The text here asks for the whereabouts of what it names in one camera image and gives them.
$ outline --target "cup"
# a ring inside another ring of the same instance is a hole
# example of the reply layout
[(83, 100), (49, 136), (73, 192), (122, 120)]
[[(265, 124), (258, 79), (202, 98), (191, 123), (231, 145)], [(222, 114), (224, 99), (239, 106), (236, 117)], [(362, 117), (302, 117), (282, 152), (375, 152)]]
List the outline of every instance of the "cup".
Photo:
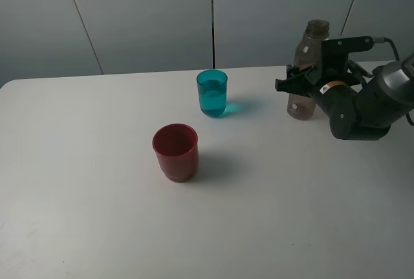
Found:
[(198, 136), (184, 124), (170, 124), (157, 131), (153, 148), (161, 170), (174, 182), (186, 182), (196, 173), (199, 164)]
[(197, 76), (201, 111), (219, 117), (226, 109), (227, 75), (220, 70), (207, 70)]

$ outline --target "blue liquid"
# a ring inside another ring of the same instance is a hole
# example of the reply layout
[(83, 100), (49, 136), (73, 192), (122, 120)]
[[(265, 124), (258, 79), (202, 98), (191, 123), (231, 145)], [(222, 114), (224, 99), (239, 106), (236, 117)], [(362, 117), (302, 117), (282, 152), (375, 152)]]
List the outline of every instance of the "blue liquid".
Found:
[(219, 80), (206, 80), (199, 84), (201, 111), (210, 117), (218, 117), (226, 109), (227, 84)]

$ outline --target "bottle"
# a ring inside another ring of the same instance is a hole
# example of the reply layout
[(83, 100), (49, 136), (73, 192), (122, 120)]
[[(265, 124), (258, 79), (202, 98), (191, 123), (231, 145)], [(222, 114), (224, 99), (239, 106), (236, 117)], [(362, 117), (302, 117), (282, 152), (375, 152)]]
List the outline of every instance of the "bottle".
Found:
[[(329, 22), (311, 20), (295, 52), (295, 67), (304, 69), (321, 60), (321, 41), (329, 37)], [(299, 120), (308, 120), (315, 112), (316, 102), (311, 98), (289, 95), (287, 113)]]

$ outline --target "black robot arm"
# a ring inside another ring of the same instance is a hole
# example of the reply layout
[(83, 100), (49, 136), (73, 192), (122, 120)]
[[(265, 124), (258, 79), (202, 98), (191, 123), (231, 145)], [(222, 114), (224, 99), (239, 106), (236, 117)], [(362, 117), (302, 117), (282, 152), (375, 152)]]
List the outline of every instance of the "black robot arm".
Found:
[[(348, 59), (351, 52), (372, 49), (384, 38), (362, 36), (321, 42), (321, 61), (304, 70), (288, 66), (276, 90), (307, 96), (330, 119), (332, 134), (342, 140), (378, 140), (391, 124), (414, 108), (414, 54), (378, 67), (373, 74)], [(367, 83), (364, 77), (372, 77)], [(351, 86), (361, 84), (357, 93)]]

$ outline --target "wall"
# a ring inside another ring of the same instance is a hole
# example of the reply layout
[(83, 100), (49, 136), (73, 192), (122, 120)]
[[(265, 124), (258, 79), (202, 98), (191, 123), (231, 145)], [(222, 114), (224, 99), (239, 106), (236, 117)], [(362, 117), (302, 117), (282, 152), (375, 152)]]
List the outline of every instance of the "wall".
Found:
[(214, 0), (216, 67), (286, 65), (307, 21), (339, 36), (352, 0)]
[[(373, 35), (391, 38), (403, 59), (414, 52), (413, 0), (354, 0), (344, 36)], [(357, 61), (394, 60), (388, 44), (353, 54)]]
[(105, 74), (213, 67), (211, 0), (76, 0)]
[(13, 79), (101, 74), (73, 0), (0, 0), (0, 87)]

